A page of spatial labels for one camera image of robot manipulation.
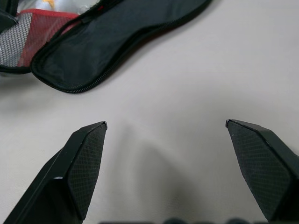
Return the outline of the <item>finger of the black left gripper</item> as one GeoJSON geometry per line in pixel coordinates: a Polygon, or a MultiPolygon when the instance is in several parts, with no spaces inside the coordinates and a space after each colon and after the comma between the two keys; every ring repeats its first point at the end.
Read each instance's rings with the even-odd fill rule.
{"type": "Polygon", "coordinates": [[[17,24],[17,19],[4,10],[0,10],[0,30],[4,31],[17,24]]]}

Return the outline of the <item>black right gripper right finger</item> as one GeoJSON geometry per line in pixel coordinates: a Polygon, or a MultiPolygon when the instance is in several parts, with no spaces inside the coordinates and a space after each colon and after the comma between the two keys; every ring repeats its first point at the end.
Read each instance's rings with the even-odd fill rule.
{"type": "Polygon", "coordinates": [[[273,131],[228,119],[240,171],[270,223],[299,222],[299,157],[273,131]]]}

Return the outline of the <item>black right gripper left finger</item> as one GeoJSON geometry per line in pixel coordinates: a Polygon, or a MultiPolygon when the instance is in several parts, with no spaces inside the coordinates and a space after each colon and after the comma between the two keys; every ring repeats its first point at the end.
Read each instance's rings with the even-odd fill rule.
{"type": "Polygon", "coordinates": [[[107,123],[75,131],[38,172],[6,224],[81,224],[98,180],[107,123]]]}

